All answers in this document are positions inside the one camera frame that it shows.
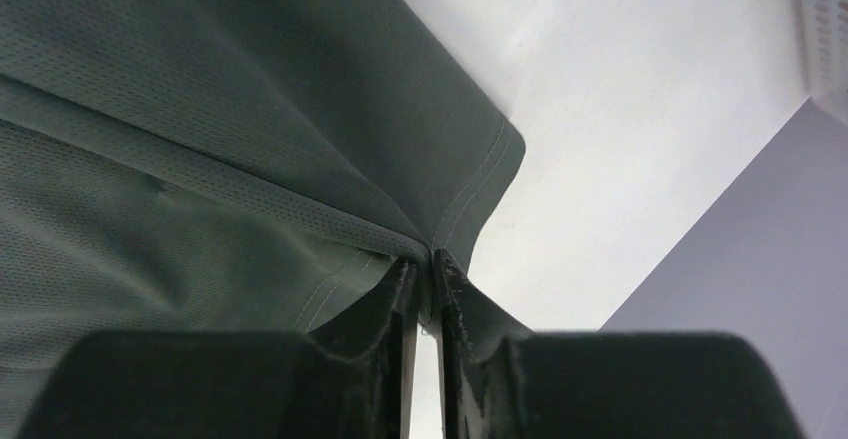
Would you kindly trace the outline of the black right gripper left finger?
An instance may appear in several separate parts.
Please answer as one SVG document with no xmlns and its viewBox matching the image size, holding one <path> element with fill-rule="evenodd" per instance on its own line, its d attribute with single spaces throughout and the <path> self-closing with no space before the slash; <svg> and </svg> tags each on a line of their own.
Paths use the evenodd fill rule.
<svg viewBox="0 0 848 439">
<path fill-rule="evenodd" d="M 22 438 L 405 438 L 417 270 L 307 333 L 111 331 L 60 361 Z"/>
</svg>

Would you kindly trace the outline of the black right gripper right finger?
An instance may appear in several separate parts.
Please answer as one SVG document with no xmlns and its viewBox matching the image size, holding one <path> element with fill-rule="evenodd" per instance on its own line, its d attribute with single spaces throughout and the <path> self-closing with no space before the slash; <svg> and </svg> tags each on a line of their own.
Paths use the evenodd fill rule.
<svg viewBox="0 0 848 439">
<path fill-rule="evenodd" d="M 799 438 L 771 369 L 722 333 L 534 332 L 433 256 L 448 438 Z"/>
</svg>

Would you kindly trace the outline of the grey t-shirt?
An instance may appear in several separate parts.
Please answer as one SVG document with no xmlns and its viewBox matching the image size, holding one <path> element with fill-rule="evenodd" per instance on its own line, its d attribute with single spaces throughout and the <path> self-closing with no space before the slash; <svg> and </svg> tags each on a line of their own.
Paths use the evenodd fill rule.
<svg viewBox="0 0 848 439">
<path fill-rule="evenodd" d="M 403 0 L 1 0 L 1 434 L 105 330 L 306 332 L 521 165 Z"/>
</svg>

